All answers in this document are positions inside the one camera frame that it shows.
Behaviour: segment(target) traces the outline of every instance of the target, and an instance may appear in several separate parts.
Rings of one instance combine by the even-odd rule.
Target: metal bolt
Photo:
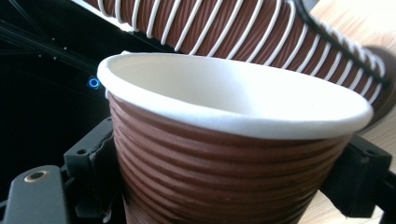
[[[31,173],[29,175],[27,175],[23,180],[26,183],[35,183],[37,181],[39,181],[40,179],[44,178],[47,174],[49,173],[49,171],[36,171],[34,173]]]

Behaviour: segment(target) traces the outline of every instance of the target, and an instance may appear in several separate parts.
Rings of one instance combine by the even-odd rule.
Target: screw hole
[[[77,151],[78,155],[84,155],[85,153],[87,153],[86,149],[80,149],[79,151]]]
[[[49,173],[48,171],[37,171],[37,172],[27,175],[24,178],[24,181],[26,183],[34,183],[34,182],[44,178],[48,173]]]

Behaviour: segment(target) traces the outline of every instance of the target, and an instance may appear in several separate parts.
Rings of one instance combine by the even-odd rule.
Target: black plastic bracket
[[[12,181],[3,223],[69,224],[59,167],[36,167]]]
[[[112,132],[111,119],[105,119],[64,153],[68,176],[74,178],[82,187],[79,191],[84,192],[76,205],[78,217],[106,218],[120,193],[120,171]]]
[[[371,217],[376,204],[386,214],[396,214],[391,159],[388,152],[355,135],[320,190],[347,217]]]

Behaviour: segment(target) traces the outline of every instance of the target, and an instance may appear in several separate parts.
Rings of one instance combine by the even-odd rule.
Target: cup rim
[[[145,90],[142,87],[127,82],[120,75],[115,74],[120,72],[120,69],[122,69],[120,67],[122,66],[125,69],[133,70],[135,73],[144,72],[144,66],[139,66],[142,62],[161,62],[164,64],[188,63],[188,65],[184,66],[191,68],[194,68],[196,63],[200,65],[205,64],[208,68],[217,64],[228,67],[238,66],[249,69],[249,72],[272,74],[261,76],[263,77],[261,81],[267,80],[270,82],[284,79],[285,82],[291,83],[290,85],[295,86],[298,84],[304,86],[303,90],[315,85],[320,86],[320,89],[327,88],[326,90],[332,90],[337,100],[342,101],[342,103],[336,108],[330,108],[337,116],[332,117],[330,113],[330,117],[326,119],[310,119],[304,115],[301,115],[300,118],[296,116],[291,119],[282,119],[276,115],[246,115],[204,105],[191,104]],[[159,69],[163,71],[167,68],[159,67]],[[168,53],[130,53],[111,56],[101,61],[97,76],[107,91],[110,91],[123,101],[146,109],[147,111],[197,127],[248,137],[293,140],[339,137],[361,130],[370,122],[373,116],[371,105],[354,91],[317,77],[310,77],[288,70],[253,63]],[[318,88],[316,90],[318,91],[316,94],[322,94],[328,100],[325,91],[318,90]],[[294,92],[289,93],[293,97],[296,92],[294,90]]]

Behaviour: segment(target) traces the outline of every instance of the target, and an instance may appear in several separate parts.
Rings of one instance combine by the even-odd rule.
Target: ribbed paper cup
[[[135,33],[183,54],[270,65],[349,88],[372,104],[371,124],[395,105],[395,57],[364,48],[330,25],[301,14],[294,1],[85,1],[103,15],[129,23]]]
[[[104,60],[128,223],[296,223],[372,108],[277,68],[169,54]]]

